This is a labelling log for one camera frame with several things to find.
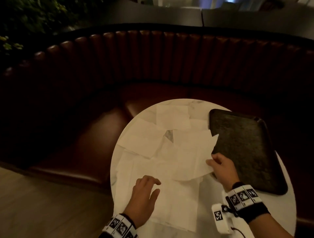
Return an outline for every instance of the black tray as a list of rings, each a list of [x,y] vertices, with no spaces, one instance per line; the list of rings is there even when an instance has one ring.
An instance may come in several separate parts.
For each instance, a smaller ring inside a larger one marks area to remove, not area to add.
[[[213,154],[230,158],[240,180],[253,188],[277,195],[288,191],[265,122],[255,116],[212,109],[209,112],[212,135],[219,134]]]

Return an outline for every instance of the tufted backrest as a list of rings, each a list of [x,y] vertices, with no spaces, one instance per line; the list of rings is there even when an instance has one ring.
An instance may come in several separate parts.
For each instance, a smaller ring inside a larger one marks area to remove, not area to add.
[[[312,97],[313,62],[314,51],[296,45],[213,35],[131,30],[65,41],[2,75],[1,154],[40,140],[56,118],[111,85],[154,80]]]

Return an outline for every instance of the stack of paper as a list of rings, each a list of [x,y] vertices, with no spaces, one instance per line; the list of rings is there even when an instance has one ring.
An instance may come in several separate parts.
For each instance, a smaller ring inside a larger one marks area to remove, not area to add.
[[[212,137],[207,121],[190,119],[187,106],[157,105],[156,116],[157,125],[137,119],[118,141],[125,150],[116,168],[114,213],[123,212],[136,180],[150,175],[161,181],[152,189],[160,194],[150,220],[195,232],[199,184],[212,172],[205,160],[218,135]]]

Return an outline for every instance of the marble tabletop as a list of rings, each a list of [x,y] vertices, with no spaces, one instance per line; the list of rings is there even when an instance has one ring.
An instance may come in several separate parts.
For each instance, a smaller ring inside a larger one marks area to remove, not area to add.
[[[191,119],[208,120],[208,113],[211,109],[223,109],[228,110],[217,104],[195,100],[195,99],[174,99],[159,103],[160,105],[187,105],[189,115]],[[141,118],[145,121],[156,124],[156,104],[145,109],[139,113],[129,124],[125,127],[120,137],[132,126],[136,118]],[[124,148],[116,145],[110,167],[110,182],[111,192],[113,199],[116,194],[116,166],[121,158]],[[267,206],[271,215],[282,225],[291,235],[295,233],[296,226],[296,203],[293,187],[288,175],[288,172],[277,155],[282,168],[284,177],[288,184],[288,192],[285,195],[278,196],[265,192],[257,191],[258,195],[262,198],[263,202]],[[198,203],[198,219],[197,219],[197,231],[183,231],[173,227],[168,227],[158,223],[148,221],[144,226],[138,229],[138,236],[142,238],[160,238],[160,237],[180,237],[180,238],[216,238],[221,237],[215,226],[211,206],[215,203],[222,203],[221,192],[223,190],[222,185],[217,182],[210,174],[203,177],[203,181],[200,183],[199,188],[199,203]],[[249,226],[241,218],[232,219],[234,227],[240,229],[246,238],[254,237]],[[242,238],[242,235],[238,232],[230,235],[231,238]]]

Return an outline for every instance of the floor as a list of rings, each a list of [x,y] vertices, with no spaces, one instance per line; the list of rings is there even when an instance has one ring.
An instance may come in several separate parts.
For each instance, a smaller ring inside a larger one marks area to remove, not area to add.
[[[96,238],[112,212],[111,196],[0,168],[0,237]]]

